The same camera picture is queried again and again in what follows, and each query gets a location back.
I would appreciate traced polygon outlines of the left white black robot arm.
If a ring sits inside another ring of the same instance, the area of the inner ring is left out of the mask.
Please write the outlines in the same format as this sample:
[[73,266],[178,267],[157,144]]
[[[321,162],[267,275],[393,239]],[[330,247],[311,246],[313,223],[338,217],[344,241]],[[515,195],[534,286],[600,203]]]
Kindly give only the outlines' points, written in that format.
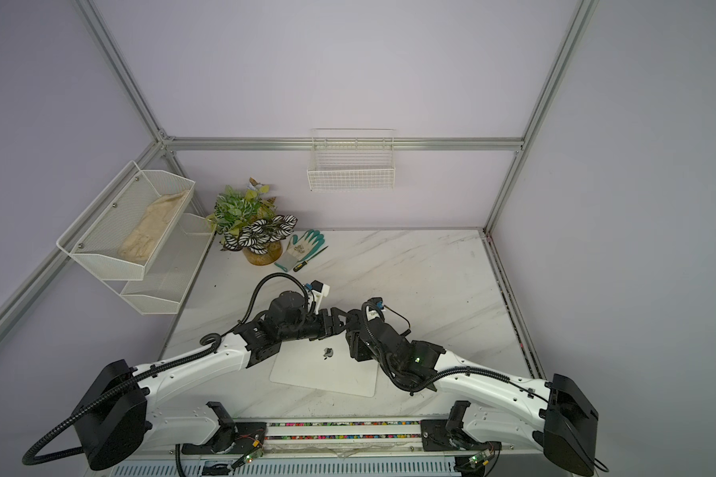
[[278,354],[284,342],[331,338],[354,322],[338,308],[322,308],[326,284],[303,284],[288,273],[281,277],[296,288],[281,293],[261,312],[255,312],[257,300],[252,297],[236,325],[205,335],[198,349],[135,367],[125,360],[106,365],[71,415],[25,452],[23,465],[81,455],[89,469],[101,471],[151,444],[195,444],[214,453],[230,449],[238,431],[220,401],[176,415],[165,413],[165,407],[215,378],[262,363]]

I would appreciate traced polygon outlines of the white laptop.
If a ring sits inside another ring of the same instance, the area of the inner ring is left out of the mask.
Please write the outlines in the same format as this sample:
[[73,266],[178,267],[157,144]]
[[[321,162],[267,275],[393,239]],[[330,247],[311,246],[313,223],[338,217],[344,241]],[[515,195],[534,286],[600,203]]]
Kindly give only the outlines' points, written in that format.
[[372,398],[376,393],[378,365],[357,362],[350,356],[345,338],[282,344],[270,381],[280,385]]

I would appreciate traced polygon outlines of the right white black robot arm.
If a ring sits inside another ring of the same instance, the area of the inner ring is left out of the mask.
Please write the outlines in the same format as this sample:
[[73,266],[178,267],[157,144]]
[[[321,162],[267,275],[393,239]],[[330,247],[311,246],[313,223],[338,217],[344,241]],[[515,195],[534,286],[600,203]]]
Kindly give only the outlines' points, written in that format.
[[356,359],[374,360],[398,390],[452,393],[516,419],[509,433],[542,451],[556,466],[579,476],[608,473],[597,456],[600,415],[571,378],[528,379],[477,365],[427,341],[410,340],[387,321],[373,298],[346,318],[346,338]]

